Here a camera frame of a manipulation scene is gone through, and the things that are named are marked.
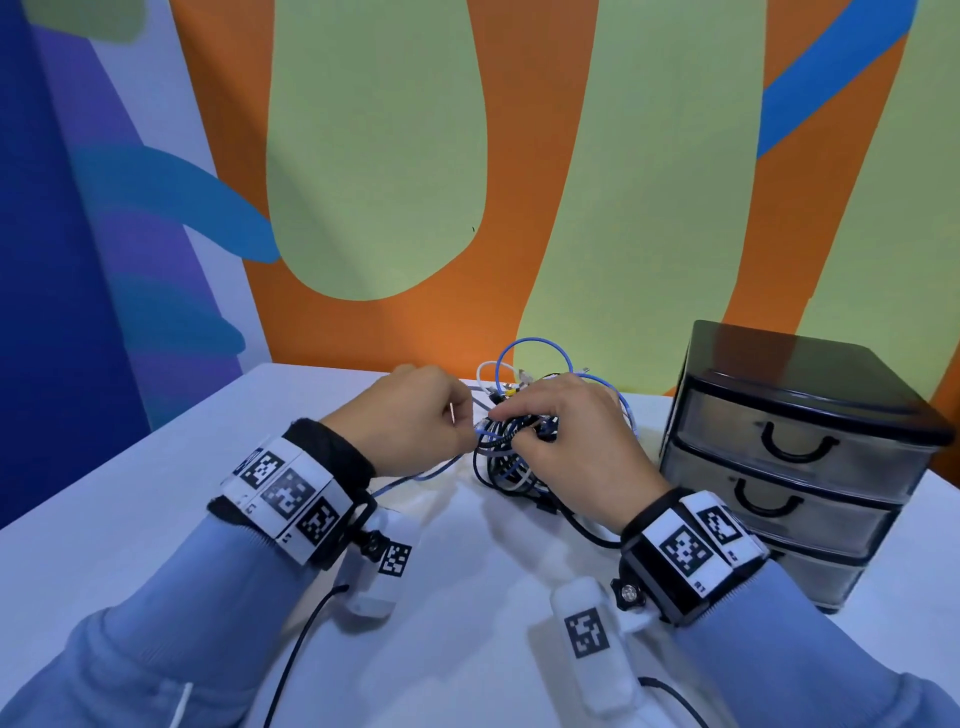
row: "drawer handle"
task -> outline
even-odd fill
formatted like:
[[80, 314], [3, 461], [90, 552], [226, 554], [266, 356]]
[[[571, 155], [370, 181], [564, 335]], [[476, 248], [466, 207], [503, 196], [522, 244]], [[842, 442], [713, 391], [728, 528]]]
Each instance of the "drawer handle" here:
[[778, 458], [779, 460], [784, 460], [788, 463], [812, 463], [820, 458], [827, 455], [833, 449], [833, 446], [839, 445], [840, 441], [835, 437], [830, 437], [829, 435], [820, 441], [820, 445], [812, 451], [804, 455], [795, 455], [792, 452], [786, 452], [777, 447], [777, 443], [774, 442], [774, 424], [767, 423], [763, 428], [763, 434], [760, 435], [760, 442], [763, 443], [763, 446], [767, 448], [767, 451]]
[[804, 499], [800, 496], [791, 496], [780, 508], [761, 508], [760, 506], [754, 505], [750, 502], [750, 500], [747, 498], [746, 490], [747, 481], [741, 477], [736, 481], [736, 487], [733, 488], [733, 494], [736, 496], [736, 502], [753, 513], [755, 516], [760, 516], [764, 519], [778, 519], [782, 516], [789, 516], [804, 503]]

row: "table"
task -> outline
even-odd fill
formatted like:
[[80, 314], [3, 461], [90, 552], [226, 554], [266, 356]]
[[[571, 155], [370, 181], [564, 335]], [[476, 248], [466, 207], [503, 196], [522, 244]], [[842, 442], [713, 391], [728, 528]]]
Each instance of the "table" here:
[[[298, 416], [321, 417], [377, 377], [262, 365], [0, 530], [0, 704], [82, 617], [124, 599], [156, 570], [253, 445]], [[628, 399], [640, 425], [663, 428], [668, 398]], [[574, 576], [608, 581], [614, 557], [560, 518], [477, 485], [467, 462], [459, 466], [384, 497], [424, 524], [407, 593], [376, 629], [334, 609], [319, 620], [276, 726], [593, 725], [548, 597]], [[958, 699], [960, 653], [944, 637], [960, 615], [959, 522], [960, 492], [928, 473], [835, 618], [888, 666], [929, 677]], [[288, 638], [332, 577], [322, 575], [304, 596]], [[262, 722], [288, 650], [278, 651], [251, 726]], [[652, 634], [634, 650], [649, 674], [687, 692], [711, 725], [730, 724], [669, 643]], [[668, 699], [662, 704], [676, 725], [692, 725]]]

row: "blue sweatshirt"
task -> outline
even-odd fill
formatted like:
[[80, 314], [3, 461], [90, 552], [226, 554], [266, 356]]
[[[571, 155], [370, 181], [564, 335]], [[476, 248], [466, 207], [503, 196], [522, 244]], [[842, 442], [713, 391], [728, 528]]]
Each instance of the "blue sweatshirt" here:
[[[238, 725], [315, 576], [207, 516], [139, 591], [77, 625], [0, 728]], [[773, 562], [676, 639], [740, 728], [960, 726], [943, 690], [870, 657]]]

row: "green painted shape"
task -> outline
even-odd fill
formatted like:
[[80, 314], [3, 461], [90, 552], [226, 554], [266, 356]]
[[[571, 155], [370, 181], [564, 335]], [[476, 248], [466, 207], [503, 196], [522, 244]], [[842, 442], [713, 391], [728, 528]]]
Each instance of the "green painted shape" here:
[[23, 0], [34, 25], [94, 40], [131, 43], [147, 22], [144, 0]]
[[[519, 327], [632, 392], [677, 383], [733, 291], [756, 163], [760, 0], [601, 3], [557, 222]], [[519, 366], [556, 371], [546, 347]]]
[[486, 189], [465, 0], [276, 4], [267, 190], [300, 281], [353, 301], [411, 288], [470, 243]]
[[872, 349], [922, 396], [960, 331], [960, 3], [922, 0], [798, 333]]

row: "drawer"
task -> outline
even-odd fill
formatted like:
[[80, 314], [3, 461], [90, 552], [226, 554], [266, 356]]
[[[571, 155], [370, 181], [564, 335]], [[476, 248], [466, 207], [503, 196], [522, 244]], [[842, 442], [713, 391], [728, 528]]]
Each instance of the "drawer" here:
[[936, 448], [789, 420], [687, 390], [676, 434], [693, 447], [826, 491], [904, 503]]
[[791, 551], [775, 541], [763, 541], [770, 547], [771, 557], [790, 574], [806, 597], [825, 612], [834, 613], [843, 607], [866, 568], [823, 561]]
[[758, 536], [853, 558], [873, 555], [899, 513], [898, 508], [823, 497], [803, 485], [775, 482], [676, 439], [667, 445], [660, 471], [673, 485], [712, 491]]

